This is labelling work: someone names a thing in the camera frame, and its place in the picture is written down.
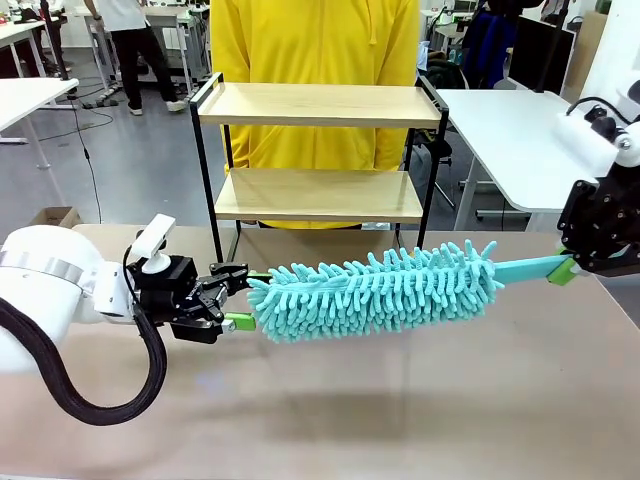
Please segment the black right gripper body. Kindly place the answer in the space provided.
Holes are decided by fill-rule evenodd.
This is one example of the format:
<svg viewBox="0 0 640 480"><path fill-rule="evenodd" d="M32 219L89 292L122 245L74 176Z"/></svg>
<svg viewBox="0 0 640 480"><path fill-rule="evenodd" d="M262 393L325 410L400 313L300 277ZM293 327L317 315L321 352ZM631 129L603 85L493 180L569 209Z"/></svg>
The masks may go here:
<svg viewBox="0 0 640 480"><path fill-rule="evenodd" d="M639 166L627 167L613 163L607 174L597 180L599 209L639 209Z"/></svg>

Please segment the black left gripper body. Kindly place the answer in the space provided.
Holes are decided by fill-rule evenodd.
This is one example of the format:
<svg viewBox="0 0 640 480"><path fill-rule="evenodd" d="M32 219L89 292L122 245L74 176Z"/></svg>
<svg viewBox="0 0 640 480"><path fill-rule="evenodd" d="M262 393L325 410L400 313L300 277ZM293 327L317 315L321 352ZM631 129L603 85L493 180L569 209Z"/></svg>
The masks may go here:
<svg viewBox="0 0 640 480"><path fill-rule="evenodd" d="M223 334L225 287L199 277L192 258L169 259L169 266L155 274L142 271L143 260L128 266L144 313L156 325L169 324L176 339L214 344Z"/></svg>

